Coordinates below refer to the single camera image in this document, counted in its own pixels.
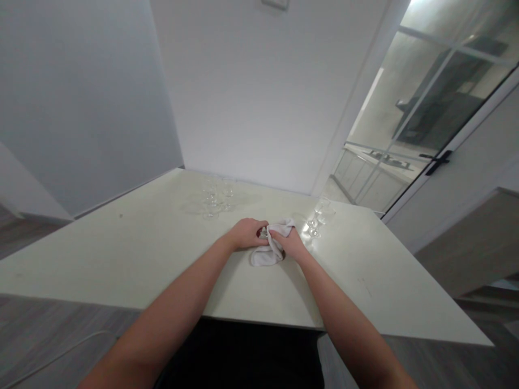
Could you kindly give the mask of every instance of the cable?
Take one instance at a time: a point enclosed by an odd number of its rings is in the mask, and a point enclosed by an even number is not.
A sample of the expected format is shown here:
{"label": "cable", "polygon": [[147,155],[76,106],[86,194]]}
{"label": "cable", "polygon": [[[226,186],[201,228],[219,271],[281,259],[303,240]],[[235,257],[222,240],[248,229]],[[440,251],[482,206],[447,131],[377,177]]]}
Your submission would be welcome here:
{"label": "cable", "polygon": [[93,338],[93,337],[96,337],[98,335],[104,335],[104,334],[108,334],[108,335],[112,335],[115,339],[115,341],[117,341],[117,339],[119,339],[118,336],[116,336],[114,333],[110,332],[110,331],[97,331],[97,332],[94,332],[90,335],[88,335],[86,338],[83,338],[81,339],[78,343],[76,343],[74,346],[72,346],[71,348],[69,348],[68,350],[62,352],[60,355],[58,355],[57,357],[54,357],[53,359],[51,359],[49,362],[35,368],[34,370],[31,370],[29,373],[27,373],[26,375],[23,375],[22,377],[18,378],[16,381],[13,381],[11,383],[8,383],[7,385],[5,385],[4,387],[2,387],[1,389],[9,389],[9,388],[12,388],[13,386],[15,385],[18,385],[19,383],[25,381],[26,379],[28,379],[30,376],[36,374],[37,372],[39,372],[40,370],[43,370],[44,368],[46,368],[47,366],[49,366],[50,364],[54,363],[55,361],[57,361],[59,358],[61,358],[62,356],[68,354],[69,352],[71,352],[73,349],[75,349],[77,346],[79,346],[80,344],[86,342],[87,340]]}

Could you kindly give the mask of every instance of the wine glass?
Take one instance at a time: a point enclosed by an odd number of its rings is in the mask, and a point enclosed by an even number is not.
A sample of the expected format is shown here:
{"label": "wine glass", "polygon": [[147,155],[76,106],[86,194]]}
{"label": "wine glass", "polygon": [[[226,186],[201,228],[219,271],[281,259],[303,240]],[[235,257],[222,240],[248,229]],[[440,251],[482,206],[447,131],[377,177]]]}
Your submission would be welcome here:
{"label": "wine glass", "polygon": [[205,220],[218,219],[218,176],[205,176],[202,189],[205,194],[205,200],[203,202],[205,212],[202,217]]}
{"label": "wine glass", "polygon": [[208,195],[204,201],[204,209],[202,217],[205,220],[218,219],[219,204],[216,196]]}
{"label": "wine glass", "polygon": [[204,191],[207,198],[216,198],[216,193],[218,189],[218,177],[211,175],[205,176],[204,182],[202,186],[202,190]]}
{"label": "wine glass", "polygon": [[234,195],[234,186],[236,184],[235,178],[223,178],[222,179],[222,193],[225,196],[225,203],[223,204],[224,211],[230,211],[232,205],[230,203],[231,197]]}
{"label": "wine glass", "polygon": [[328,200],[326,197],[321,197],[317,201],[317,204],[314,207],[314,212],[315,212],[314,218],[312,220],[307,221],[307,224],[310,227],[310,229],[314,229],[315,227],[317,227],[317,224],[318,224],[317,216],[319,215],[319,213],[321,212],[322,209],[329,207],[329,206],[330,206],[330,200]]}
{"label": "wine glass", "polygon": [[331,207],[321,208],[320,213],[317,215],[317,226],[314,229],[308,230],[308,234],[310,234],[313,238],[320,238],[321,233],[319,229],[323,225],[329,224],[335,216],[335,210]]}

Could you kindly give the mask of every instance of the door handle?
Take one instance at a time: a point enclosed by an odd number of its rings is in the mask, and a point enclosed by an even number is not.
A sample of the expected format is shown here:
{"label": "door handle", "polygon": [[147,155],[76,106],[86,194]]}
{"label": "door handle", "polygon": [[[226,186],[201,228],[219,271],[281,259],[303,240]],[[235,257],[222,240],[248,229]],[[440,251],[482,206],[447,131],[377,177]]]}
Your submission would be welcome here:
{"label": "door handle", "polygon": [[433,159],[431,159],[431,162],[433,162],[433,165],[427,171],[427,173],[425,173],[425,175],[426,176],[431,176],[436,171],[436,169],[438,169],[442,164],[449,163],[450,160],[447,159],[447,158],[449,158],[449,156],[452,153],[453,153],[452,150],[446,150],[445,153],[443,153],[443,155],[440,158],[433,158]]}

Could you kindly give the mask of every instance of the black pants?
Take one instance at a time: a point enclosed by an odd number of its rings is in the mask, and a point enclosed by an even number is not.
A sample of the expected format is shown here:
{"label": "black pants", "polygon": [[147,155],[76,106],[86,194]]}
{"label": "black pants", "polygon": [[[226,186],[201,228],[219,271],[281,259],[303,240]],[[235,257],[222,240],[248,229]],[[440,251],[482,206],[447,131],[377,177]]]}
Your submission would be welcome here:
{"label": "black pants", "polygon": [[320,334],[202,318],[155,388],[323,388]]}

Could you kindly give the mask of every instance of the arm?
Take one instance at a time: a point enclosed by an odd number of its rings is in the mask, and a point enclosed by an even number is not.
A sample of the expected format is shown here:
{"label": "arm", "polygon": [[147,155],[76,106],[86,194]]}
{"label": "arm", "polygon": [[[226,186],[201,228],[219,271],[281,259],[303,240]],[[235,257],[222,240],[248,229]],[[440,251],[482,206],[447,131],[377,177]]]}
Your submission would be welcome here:
{"label": "arm", "polygon": [[324,327],[359,387],[416,388],[391,348],[348,296],[306,250],[295,229],[270,234],[301,267]]}
{"label": "arm", "polygon": [[256,235],[267,225],[242,219],[218,239],[151,303],[79,388],[151,387],[198,322],[230,255],[268,245]]}

